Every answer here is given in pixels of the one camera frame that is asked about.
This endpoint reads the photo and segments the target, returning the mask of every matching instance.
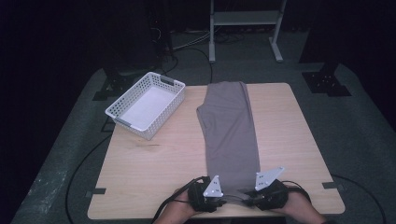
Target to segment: metal stand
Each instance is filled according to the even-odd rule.
[[[282,23],[287,0],[282,0],[280,10],[270,11],[233,11],[215,12],[214,0],[210,1],[210,39],[209,39],[209,61],[216,61],[215,53],[215,26],[219,25],[264,25],[274,24],[276,26],[274,36],[270,37],[270,45],[278,63],[283,62],[282,55],[277,47],[277,37]]]

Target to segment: basket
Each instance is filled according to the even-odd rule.
[[[108,109],[114,122],[147,140],[155,135],[184,100],[186,85],[149,72]]]

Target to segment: dark floor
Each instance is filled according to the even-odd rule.
[[[396,223],[396,133],[357,76],[343,65],[338,66],[335,75],[351,96],[329,97],[310,91],[302,72],[318,71],[322,64],[298,63],[306,35],[280,34],[278,45],[283,63],[277,63],[273,56],[269,34],[244,35],[243,40],[231,45],[217,45],[217,61],[213,64],[195,50],[207,55],[207,44],[195,45],[191,47],[195,49],[175,53],[177,66],[167,75],[186,85],[206,85],[210,80],[290,84],[330,172],[341,176],[333,179],[340,188],[346,211],[329,217],[339,223],[374,224],[384,223],[383,213],[388,223]],[[174,46],[178,46],[196,35],[173,38]],[[175,64],[168,58],[163,69],[156,72],[168,71]],[[92,100],[105,80],[103,70],[92,74],[12,223],[69,223],[70,218],[74,223],[149,223],[134,219],[89,220],[86,215],[89,192],[95,188],[109,142],[106,138],[112,129],[111,125],[104,129],[104,111],[117,99]],[[286,221],[295,223],[290,218]]]

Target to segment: table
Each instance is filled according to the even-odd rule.
[[[247,90],[262,171],[285,167],[278,179],[300,184],[320,213],[343,213],[337,189],[322,186],[332,177],[290,86],[247,84]],[[175,189],[207,174],[205,140],[196,115],[206,86],[186,87],[185,94],[184,102],[151,141],[116,126],[96,184],[106,193],[93,194],[89,218],[152,218]],[[215,213],[197,217],[259,216],[276,214],[227,203]]]

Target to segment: hand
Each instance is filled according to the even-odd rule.
[[[326,218],[299,192],[290,192],[285,206],[272,211],[290,216],[304,224],[321,224],[326,221]]]
[[[168,205],[166,205],[165,209],[163,209],[163,212],[154,223],[181,224],[186,222],[190,217],[200,214],[199,212],[195,212],[195,210],[188,203],[188,200],[189,194],[185,190],[176,197],[176,201],[170,202]]]

